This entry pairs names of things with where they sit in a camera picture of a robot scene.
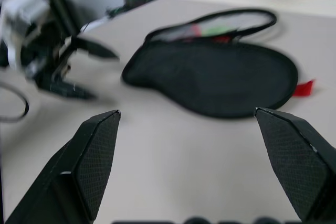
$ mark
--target white robot part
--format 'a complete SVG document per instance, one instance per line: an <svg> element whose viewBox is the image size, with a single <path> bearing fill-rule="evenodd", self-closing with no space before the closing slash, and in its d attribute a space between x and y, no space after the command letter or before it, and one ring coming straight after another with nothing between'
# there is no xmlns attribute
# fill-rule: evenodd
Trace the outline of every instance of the white robot part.
<svg viewBox="0 0 336 224"><path fill-rule="evenodd" d="M35 35L50 10L47 0L3 0L0 14L0 41L8 48L9 66L22 70L21 48L24 46L27 29L36 25Z"/></svg>

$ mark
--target textured black surface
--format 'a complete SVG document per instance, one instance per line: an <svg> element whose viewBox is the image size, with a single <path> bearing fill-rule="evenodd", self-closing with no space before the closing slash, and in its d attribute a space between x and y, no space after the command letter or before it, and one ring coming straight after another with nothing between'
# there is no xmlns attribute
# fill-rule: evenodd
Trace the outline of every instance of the textured black surface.
<svg viewBox="0 0 336 224"><path fill-rule="evenodd" d="M330 171L291 123L264 111L256 117L272 168L299 218L306 220Z"/></svg>
<svg viewBox="0 0 336 224"><path fill-rule="evenodd" d="M298 82L296 66L279 52L210 41L146 44L122 77L130 85L157 89L187 109L217 118L252 116L257 106L277 109Z"/></svg>
<svg viewBox="0 0 336 224"><path fill-rule="evenodd" d="M110 176L119 119L115 113L99 124L77 167L77 182L92 220L97 217Z"/></svg>

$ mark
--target beige table surface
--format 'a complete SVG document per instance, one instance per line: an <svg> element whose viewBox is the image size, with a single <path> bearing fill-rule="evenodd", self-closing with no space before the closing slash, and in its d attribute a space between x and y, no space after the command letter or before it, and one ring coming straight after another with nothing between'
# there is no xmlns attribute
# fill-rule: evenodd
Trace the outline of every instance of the beige table surface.
<svg viewBox="0 0 336 224"><path fill-rule="evenodd" d="M1 125L6 217L82 121L119 109L122 119L114 162L95 223L129 219L181 222L194 215L213 222L247 223L260 216L297 219L271 169L255 119L207 118L156 91L120 81L125 64L151 30L232 7L158 0L90 31L88 37L108 44L120 56L120 62L97 61L82 54L72 57L68 78L95 90L100 95L96 102L39 93L16 73L0 72L1 80L24 90L31 102L26 119ZM281 110L305 118L336 146L332 38L336 20L283 12L279 17L278 28L249 39L283 50L317 78L311 97L292 98Z"/></svg>

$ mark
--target table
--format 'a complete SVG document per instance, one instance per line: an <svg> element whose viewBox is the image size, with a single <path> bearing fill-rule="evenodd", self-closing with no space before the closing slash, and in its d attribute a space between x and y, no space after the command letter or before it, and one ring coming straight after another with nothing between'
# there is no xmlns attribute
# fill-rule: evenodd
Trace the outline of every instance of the table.
<svg viewBox="0 0 336 224"><path fill-rule="evenodd" d="M264 7L261 2L254 4ZM225 0L157 0L85 34L109 45L120 56L120 62L98 61L81 53L72 57L68 78L95 90L100 96L95 102L40 93L17 73L0 72L0 79L23 90L31 103L23 121L1 125L5 216L81 122L119 109L122 119L112 171L95 223L181 223L190 216L204 216L212 222L249 223L260 216L297 220L272 171L255 119L207 118L156 91L120 81L125 64L150 31L239 6L242 3ZM316 77L312 96L292 98L280 110L305 118L336 146L332 37L336 19L318 13L306 15L302 10L277 11L281 20L278 28L248 39L280 48Z"/></svg>

